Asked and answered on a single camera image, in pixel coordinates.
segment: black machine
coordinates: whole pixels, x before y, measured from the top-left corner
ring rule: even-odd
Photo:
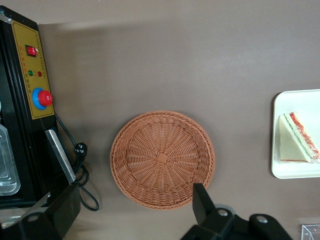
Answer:
[[[37,24],[0,6],[0,209],[69,185],[45,134],[57,128],[52,101]]]

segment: clear plastic box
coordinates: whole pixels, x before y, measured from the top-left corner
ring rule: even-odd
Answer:
[[[8,130],[0,124],[0,196],[13,195],[20,186]]]
[[[302,225],[301,240],[320,240],[320,224]]]

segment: blue button base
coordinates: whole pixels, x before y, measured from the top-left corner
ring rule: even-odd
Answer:
[[[39,102],[39,99],[38,99],[38,95],[39,95],[39,93],[40,93],[41,91],[43,91],[43,89],[40,88],[40,87],[37,87],[35,90],[33,90],[33,92],[32,92],[32,101],[33,101],[33,103],[34,103],[34,105],[35,105],[35,107],[36,107],[37,109],[39,109],[39,110],[45,110],[47,107],[46,107],[46,106],[42,106],[42,105],[40,104],[40,102]]]

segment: sandwich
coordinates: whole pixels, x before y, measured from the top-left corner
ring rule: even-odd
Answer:
[[[307,133],[297,112],[279,117],[280,160],[320,163],[319,148]]]

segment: yellow control panel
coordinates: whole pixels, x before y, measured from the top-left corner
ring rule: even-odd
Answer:
[[[54,115],[39,32],[14,21],[12,30],[33,120]]]

